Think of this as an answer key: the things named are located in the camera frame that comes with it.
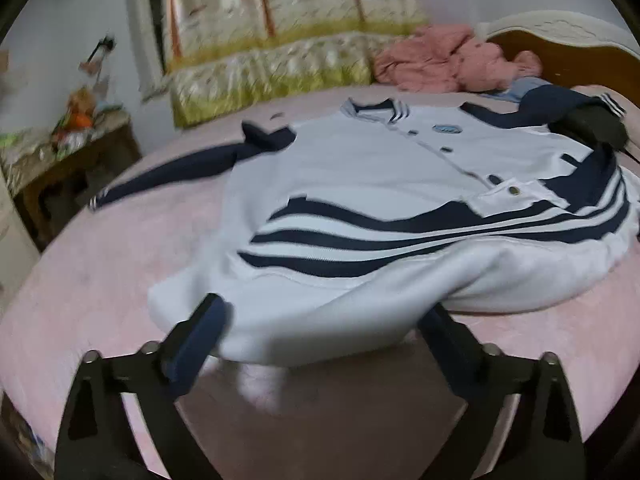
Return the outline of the white navy varsity jacket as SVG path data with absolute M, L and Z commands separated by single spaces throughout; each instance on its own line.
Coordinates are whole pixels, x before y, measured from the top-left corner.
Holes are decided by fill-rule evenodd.
M 345 102 L 107 188 L 99 210 L 189 180 L 224 182 L 214 232 L 154 285 L 155 322 L 208 294 L 230 308 L 221 358 L 302 365 L 389 346 L 442 304 L 518 313 L 600 281 L 639 232 L 639 180 L 612 146 L 475 104 Z

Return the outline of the pink bed sheet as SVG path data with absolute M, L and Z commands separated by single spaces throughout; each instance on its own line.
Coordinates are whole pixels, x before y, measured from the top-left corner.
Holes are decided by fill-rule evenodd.
M 2 318 L 1 385 L 47 445 L 87 351 L 119 356 L 164 338 L 146 295 L 190 263 L 218 222 L 221 190 L 195 181 L 83 211 L 32 269 Z M 592 434 L 639 365 L 638 250 L 565 304 L 468 323 L 514 356 L 556 353 Z M 463 405 L 409 336 L 296 370 L 209 360 L 179 408 L 227 479 L 414 479 Z

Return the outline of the white cabinet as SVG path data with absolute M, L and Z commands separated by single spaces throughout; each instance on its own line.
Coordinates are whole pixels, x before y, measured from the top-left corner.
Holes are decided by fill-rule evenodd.
M 15 208 L 4 177 L 1 177 L 0 198 L 0 308 L 1 315 L 5 315 L 15 295 L 38 262 L 40 252 Z

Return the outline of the dark wooden side table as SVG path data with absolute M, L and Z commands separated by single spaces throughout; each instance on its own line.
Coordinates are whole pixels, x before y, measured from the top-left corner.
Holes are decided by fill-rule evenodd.
M 108 110 L 98 126 L 66 134 L 27 129 L 1 138 L 1 168 L 28 234 L 39 250 L 60 234 L 91 196 L 141 158 L 126 110 Z

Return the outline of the folded black garment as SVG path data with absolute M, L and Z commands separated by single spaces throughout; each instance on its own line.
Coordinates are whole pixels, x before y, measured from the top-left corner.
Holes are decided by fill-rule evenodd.
M 628 142 L 628 133 L 620 118 L 600 106 L 571 110 L 555 122 L 550 122 L 548 128 L 588 148 L 606 144 L 615 151 L 623 151 Z

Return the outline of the orange plush toy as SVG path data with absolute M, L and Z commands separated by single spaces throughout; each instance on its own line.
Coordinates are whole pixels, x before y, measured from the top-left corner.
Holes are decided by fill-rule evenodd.
M 93 127 L 96 97 L 83 86 L 72 92 L 67 100 L 66 112 L 52 131 L 52 141 L 60 143 L 69 133 Z

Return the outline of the pink pillow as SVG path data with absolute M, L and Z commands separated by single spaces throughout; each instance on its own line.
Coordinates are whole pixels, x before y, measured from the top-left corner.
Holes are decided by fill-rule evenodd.
M 612 102 L 614 107 L 620 110 L 620 120 L 626 127 L 629 140 L 626 144 L 626 153 L 618 154 L 620 164 L 640 177 L 639 172 L 639 107 L 629 101 L 626 96 L 617 91 L 598 84 L 586 84 L 585 86 L 575 86 L 574 91 L 585 94 L 586 96 L 597 96 L 605 99 L 606 102 Z

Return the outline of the light blue pillow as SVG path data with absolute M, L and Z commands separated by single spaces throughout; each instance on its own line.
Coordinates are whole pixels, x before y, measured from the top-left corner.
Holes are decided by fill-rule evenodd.
M 480 94 L 483 98 L 518 104 L 526 93 L 548 86 L 549 81 L 539 77 L 527 76 L 515 79 L 506 90 L 492 90 Z

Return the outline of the pink desk lamp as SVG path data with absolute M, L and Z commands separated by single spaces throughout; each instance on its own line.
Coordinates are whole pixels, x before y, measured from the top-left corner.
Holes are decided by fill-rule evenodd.
M 89 76 L 96 76 L 102 68 L 103 61 L 114 50 L 115 46 L 116 41 L 113 36 L 103 37 L 96 44 L 88 58 L 79 64 L 79 70 Z

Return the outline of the brown white headboard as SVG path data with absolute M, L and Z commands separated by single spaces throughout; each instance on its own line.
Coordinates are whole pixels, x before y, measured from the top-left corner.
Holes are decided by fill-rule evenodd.
M 545 10 L 480 22 L 476 32 L 509 58 L 525 50 L 536 53 L 542 78 L 554 84 L 600 84 L 639 103 L 639 44 L 614 24 L 578 12 Z

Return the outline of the pink crumpled quilt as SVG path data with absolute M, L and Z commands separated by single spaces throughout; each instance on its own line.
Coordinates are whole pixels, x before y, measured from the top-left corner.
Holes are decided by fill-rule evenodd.
M 540 58 L 522 51 L 510 60 L 469 25 L 420 26 L 374 60 L 380 84 L 422 93 L 491 92 L 509 89 L 523 77 L 542 74 Z

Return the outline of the tree pattern curtain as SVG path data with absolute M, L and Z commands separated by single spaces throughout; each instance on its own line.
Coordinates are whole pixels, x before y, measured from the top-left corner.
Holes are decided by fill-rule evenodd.
M 165 0 L 168 90 L 189 128 L 272 99 L 367 86 L 427 21 L 418 0 Z

